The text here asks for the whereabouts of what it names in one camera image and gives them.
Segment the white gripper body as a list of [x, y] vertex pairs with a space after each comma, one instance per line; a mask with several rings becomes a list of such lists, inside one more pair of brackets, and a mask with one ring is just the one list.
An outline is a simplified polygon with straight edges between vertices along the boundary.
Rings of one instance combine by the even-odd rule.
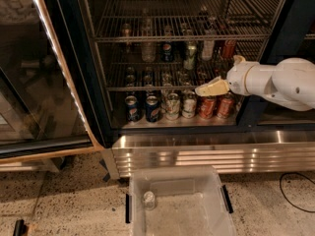
[[255, 94], [258, 89], [256, 69], [258, 62], [241, 62], [227, 72], [227, 82], [231, 91], [240, 95]]

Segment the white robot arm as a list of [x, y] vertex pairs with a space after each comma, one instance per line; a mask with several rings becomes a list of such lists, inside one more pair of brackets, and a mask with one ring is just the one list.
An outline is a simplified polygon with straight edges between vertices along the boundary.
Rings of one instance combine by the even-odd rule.
[[315, 65], [305, 59], [288, 58], [277, 65], [262, 65], [234, 55], [226, 78], [218, 76], [195, 88], [199, 96], [257, 95], [294, 111], [315, 108]]

